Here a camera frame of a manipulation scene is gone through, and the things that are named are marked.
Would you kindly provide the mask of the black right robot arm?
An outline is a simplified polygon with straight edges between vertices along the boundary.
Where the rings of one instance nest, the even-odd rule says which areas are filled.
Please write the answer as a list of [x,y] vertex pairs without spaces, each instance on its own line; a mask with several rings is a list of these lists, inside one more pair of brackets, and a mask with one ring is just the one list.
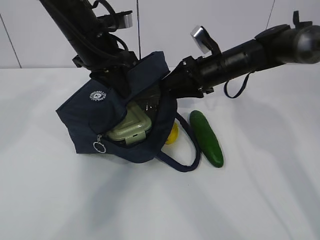
[[191,37],[207,57],[184,58],[164,78],[163,88],[175,98],[203,98],[220,84],[240,76],[285,64],[317,64],[320,61],[320,27],[312,21],[300,21],[293,12],[294,27],[281,24],[256,35],[229,50],[221,51],[203,26],[196,26]]

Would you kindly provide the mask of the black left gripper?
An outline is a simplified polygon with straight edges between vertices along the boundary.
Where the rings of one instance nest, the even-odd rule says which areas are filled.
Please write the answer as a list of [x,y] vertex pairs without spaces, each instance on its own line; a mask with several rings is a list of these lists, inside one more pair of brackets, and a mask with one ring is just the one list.
[[122,98],[127,98],[132,92],[127,75],[137,65],[138,58],[133,51],[122,51],[120,56],[124,59],[119,63],[93,70],[89,77],[106,87],[114,89]]

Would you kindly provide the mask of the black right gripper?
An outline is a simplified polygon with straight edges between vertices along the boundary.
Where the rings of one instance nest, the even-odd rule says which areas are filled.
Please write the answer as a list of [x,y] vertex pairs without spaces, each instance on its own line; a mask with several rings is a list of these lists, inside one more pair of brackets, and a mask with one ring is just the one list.
[[192,56],[184,58],[176,68],[162,80],[162,89],[174,98],[203,98],[204,94],[214,92],[213,87],[205,87],[204,77],[201,75],[200,63],[202,56],[194,59]]

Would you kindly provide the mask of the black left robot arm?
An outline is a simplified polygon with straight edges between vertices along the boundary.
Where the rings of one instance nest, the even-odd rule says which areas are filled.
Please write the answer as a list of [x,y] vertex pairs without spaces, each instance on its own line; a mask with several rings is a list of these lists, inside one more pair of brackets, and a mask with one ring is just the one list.
[[127,98],[132,92],[127,73],[138,64],[138,59],[114,33],[132,27],[133,12],[115,12],[106,0],[40,3],[77,53],[73,63],[89,70],[91,79]]

